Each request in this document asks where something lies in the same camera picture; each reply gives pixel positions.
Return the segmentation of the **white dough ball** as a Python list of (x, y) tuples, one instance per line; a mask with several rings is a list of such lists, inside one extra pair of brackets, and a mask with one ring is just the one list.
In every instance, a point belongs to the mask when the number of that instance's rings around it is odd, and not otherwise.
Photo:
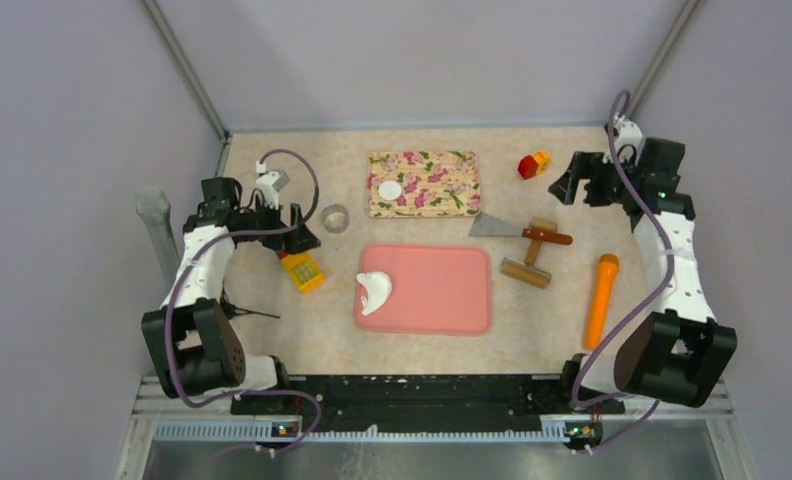
[(366, 317), (379, 310), (392, 294), (390, 276), (382, 271), (358, 273), (356, 281), (363, 289), (361, 296), (361, 315)]

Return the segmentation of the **round white dumpling wrapper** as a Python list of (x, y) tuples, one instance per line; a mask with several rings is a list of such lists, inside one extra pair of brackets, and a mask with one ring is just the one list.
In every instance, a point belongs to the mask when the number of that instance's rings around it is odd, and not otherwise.
[(378, 194), (385, 201), (394, 201), (403, 194), (403, 189), (397, 181), (387, 180), (378, 186)]

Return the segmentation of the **metal scraper wooden handle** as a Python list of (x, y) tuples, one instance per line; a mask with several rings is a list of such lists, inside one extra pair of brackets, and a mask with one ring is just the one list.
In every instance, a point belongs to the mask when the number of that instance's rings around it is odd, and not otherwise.
[(480, 213), (475, 217), (468, 236), (473, 238), (528, 238), (564, 246), (569, 246), (573, 243), (573, 238), (570, 235), (540, 227), (520, 227), (486, 213)]

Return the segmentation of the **wooden rolling pin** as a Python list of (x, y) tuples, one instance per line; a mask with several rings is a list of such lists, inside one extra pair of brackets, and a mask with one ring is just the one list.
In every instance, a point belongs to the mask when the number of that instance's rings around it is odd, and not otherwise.
[(505, 257), (500, 272), (522, 283), (545, 289), (551, 282), (551, 274), (536, 266), (543, 243), (541, 239), (532, 239), (522, 260)]

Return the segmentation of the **pink plastic tray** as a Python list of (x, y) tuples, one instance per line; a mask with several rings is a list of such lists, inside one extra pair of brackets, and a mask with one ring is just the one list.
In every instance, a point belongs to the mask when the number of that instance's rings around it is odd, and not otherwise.
[(391, 292), (373, 304), (356, 283), (354, 322), (367, 331), (480, 336), (492, 322), (491, 268), (481, 248), (374, 244), (360, 258), (358, 277), (387, 275)]

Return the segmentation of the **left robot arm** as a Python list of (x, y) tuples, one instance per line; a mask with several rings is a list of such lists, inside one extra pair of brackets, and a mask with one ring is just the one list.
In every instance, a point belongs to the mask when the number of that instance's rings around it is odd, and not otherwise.
[(299, 204), (281, 219), (279, 193), (289, 177), (271, 170), (257, 178), (251, 203), (241, 203), (241, 184), (228, 177), (202, 183), (203, 200), (183, 226), (184, 253), (170, 293), (144, 314), (141, 329), (152, 364), (169, 398), (218, 390), (254, 390), (269, 413), (291, 404), (292, 386), (275, 356), (245, 352), (230, 324), (224, 300), (226, 267), (241, 242), (259, 242), (276, 254), (301, 254), (320, 246)]

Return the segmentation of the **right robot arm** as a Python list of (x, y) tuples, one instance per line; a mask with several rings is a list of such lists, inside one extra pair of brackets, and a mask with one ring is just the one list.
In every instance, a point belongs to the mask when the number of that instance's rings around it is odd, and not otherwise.
[(640, 250), (649, 294), (588, 353), (577, 356), (579, 371), (558, 385), (561, 404), (584, 412), (599, 397), (589, 371), (632, 320), (641, 323), (613, 360), (618, 394), (646, 396), (699, 408), (708, 400), (734, 355), (734, 329), (718, 323), (705, 298), (694, 253), (696, 211), (692, 198), (678, 190), (684, 144), (650, 137), (631, 148), (632, 162), (617, 168), (609, 153), (573, 154), (549, 191), (573, 204), (585, 181), (586, 204), (617, 203), (629, 218)]

